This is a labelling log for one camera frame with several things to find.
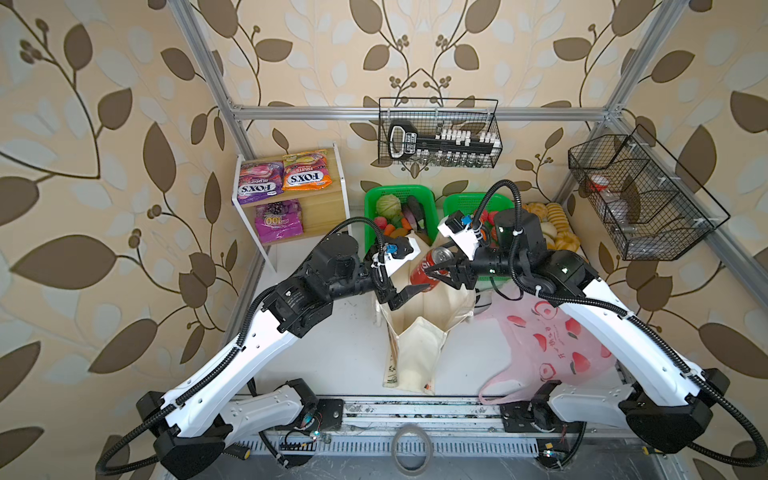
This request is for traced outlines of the red cola can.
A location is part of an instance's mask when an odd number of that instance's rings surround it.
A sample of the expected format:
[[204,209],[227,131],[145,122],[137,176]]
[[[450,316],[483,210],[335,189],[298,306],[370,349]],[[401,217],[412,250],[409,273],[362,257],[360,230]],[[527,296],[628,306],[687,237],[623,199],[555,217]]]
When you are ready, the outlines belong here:
[[433,278],[432,275],[437,273],[438,275],[446,276],[448,274],[446,270],[435,270],[434,267],[445,262],[450,262],[453,259],[453,252],[446,247],[435,247],[431,249],[420,260],[418,266],[410,273],[410,284],[426,285],[427,291],[432,290],[440,283],[440,280]]

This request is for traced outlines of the cream floral tote bag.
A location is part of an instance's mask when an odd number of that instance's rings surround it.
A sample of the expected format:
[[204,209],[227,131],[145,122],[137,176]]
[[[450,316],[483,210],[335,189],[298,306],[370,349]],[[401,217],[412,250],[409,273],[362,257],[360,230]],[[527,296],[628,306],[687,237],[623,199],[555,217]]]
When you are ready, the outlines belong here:
[[376,323],[387,328],[389,356],[383,386],[433,395],[439,357],[449,332],[473,317],[476,294],[440,284],[398,310],[376,307]]

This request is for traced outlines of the purple lot 100 candy bag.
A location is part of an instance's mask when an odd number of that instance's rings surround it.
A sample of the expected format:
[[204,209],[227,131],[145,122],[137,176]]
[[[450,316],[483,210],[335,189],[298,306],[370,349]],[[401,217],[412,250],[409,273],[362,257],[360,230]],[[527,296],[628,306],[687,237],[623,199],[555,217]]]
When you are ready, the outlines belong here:
[[304,228],[300,202],[284,200],[258,205],[255,209],[254,226],[263,243],[302,235]]

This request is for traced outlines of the orange fox's candy bag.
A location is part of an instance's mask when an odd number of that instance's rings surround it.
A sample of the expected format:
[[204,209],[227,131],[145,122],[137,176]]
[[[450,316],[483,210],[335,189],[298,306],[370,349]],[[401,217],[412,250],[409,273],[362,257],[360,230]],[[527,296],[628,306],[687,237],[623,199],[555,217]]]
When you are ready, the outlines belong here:
[[326,150],[289,155],[283,160],[284,191],[317,191],[332,183]]

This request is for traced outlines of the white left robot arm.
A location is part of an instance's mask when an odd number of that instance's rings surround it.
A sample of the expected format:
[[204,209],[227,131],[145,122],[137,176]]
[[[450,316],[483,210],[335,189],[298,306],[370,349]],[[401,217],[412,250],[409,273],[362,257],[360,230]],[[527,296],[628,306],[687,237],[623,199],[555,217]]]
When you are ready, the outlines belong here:
[[188,380],[166,393],[149,392],[137,403],[142,422],[102,453],[95,471],[118,476],[161,464],[190,479],[242,437],[284,426],[310,414],[314,393],[301,380],[244,401],[238,392],[275,356],[331,316],[337,300],[372,292],[398,309],[422,292],[396,289],[391,277],[420,254],[414,237],[383,237],[366,262],[354,237],[324,237],[296,271],[250,304],[237,336]]

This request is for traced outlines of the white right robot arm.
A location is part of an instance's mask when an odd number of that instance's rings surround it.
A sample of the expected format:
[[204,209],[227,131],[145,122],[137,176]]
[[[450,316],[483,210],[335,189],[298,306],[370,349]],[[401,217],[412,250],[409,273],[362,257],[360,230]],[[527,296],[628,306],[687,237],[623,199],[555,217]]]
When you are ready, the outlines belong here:
[[[430,277],[471,288],[479,277],[509,278],[519,291],[539,298],[576,320],[628,370],[633,383],[617,399],[577,394],[550,381],[539,394],[562,422],[599,423],[631,430],[665,454],[689,448],[720,463],[757,468],[767,463],[767,443],[753,423],[725,397],[729,386],[719,370],[702,369],[669,346],[632,313],[580,255],[549,249],[536,215],[519,208],[497,213],[496,234],[482,232],[480,219],[455,212],[438,231],[458,249],[429,268]],[[498,244],[492,246],[494,238]],[[749,457],[720,454],[697,444],[720,406],[749,435]]]

